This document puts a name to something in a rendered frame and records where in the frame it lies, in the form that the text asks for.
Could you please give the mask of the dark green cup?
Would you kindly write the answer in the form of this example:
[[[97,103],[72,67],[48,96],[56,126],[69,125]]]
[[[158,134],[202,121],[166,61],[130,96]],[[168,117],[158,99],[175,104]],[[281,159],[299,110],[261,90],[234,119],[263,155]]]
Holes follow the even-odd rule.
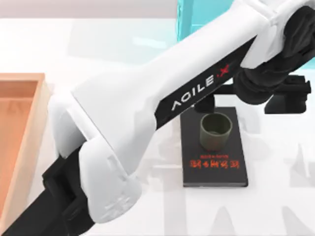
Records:
[[[200,120],[199,141],[208,151],[224,148],[233,128],[231,119],[223,113],[204,115]]]

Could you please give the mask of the light blue rack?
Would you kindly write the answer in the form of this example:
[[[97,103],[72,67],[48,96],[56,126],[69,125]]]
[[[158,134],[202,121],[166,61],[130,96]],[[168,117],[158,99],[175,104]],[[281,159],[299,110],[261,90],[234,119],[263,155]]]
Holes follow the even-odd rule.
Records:
[[[233,0],[178,0],[177,41],[180,42],[226,12],[232,3]]]

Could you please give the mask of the black book with red lettering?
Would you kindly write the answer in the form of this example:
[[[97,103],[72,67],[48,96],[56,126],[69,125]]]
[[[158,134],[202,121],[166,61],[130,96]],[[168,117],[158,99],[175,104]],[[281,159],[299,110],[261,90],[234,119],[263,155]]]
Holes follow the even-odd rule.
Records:
[[[184,187],[246,187],[248,175],[236,109],[218,107],[217,113],[228,116],[231,132],[218,151],[200,144],[201,120],[204,114],[193,108],[180,116],[182,168]]]

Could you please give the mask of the shallow salmon-coloured box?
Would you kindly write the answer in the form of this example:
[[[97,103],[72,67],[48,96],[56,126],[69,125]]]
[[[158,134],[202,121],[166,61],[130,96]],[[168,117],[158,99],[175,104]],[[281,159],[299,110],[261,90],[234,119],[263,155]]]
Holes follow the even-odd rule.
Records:
[[[0,72],[0,234],[27,206],[50,96],[44,73]]]

